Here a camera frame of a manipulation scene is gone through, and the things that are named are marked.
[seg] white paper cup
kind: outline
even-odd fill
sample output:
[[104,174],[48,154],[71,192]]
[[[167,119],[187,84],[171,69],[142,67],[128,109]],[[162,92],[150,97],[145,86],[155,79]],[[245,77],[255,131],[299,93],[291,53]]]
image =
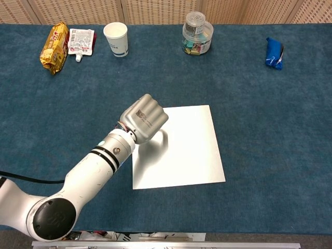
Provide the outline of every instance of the white paper cup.
[[104,27],[104,35],[116,57],[128,54],[127,26],[121,22],[111,22]]

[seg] table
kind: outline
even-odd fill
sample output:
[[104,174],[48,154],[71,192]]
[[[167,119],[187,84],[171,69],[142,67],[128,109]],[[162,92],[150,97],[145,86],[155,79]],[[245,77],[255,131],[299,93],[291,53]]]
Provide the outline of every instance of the table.
[[[226,176],[133,190],[129,159],[76,230],[332,234],[332,24],[215,25],[199,57],[182,52],[181,25],[129,26],[125,58],[102,26],[70,27],[96,31],[93,56],[52,76],[39,62],[51,26],[0,25],[1,170],[63,179],[150,93],[163,107],[210,105]],[[265,66],[267,37],[284,44],[281,71]]]

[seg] clear plastic container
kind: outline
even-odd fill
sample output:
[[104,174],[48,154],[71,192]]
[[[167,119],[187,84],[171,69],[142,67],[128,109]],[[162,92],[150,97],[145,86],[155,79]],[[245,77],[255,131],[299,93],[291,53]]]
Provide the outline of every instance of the clear plastic container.
[[187,54],[199,56],[206,53],[211,44],[213,35],[213,26],[205,21],[202,33],[199,35],[193,35],[191,31],[186,29],[186,25],[182,28],[182,49]]
[[186,16],[186,30],[193,34],[199,35],[203,32],[205,24],[205,15],[198,11],[193,11]]

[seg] white paper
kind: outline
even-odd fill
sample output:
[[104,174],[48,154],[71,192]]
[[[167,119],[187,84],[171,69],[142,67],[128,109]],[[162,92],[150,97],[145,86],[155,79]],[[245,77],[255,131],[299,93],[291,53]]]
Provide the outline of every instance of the white paper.
[[133,189],[225,182],[209,106],[164,111],[169,120],[133,152]]

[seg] blue package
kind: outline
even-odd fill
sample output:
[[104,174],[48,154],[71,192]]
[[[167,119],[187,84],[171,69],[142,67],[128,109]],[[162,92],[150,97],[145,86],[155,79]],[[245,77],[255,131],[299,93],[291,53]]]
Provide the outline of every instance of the blue package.
[[284,46],[277,40],[272,38],[266,38],[268,41],[268,49],[266,52],[265,64],[273,66],[275,69],[282,69],[282,54],[284,52]]

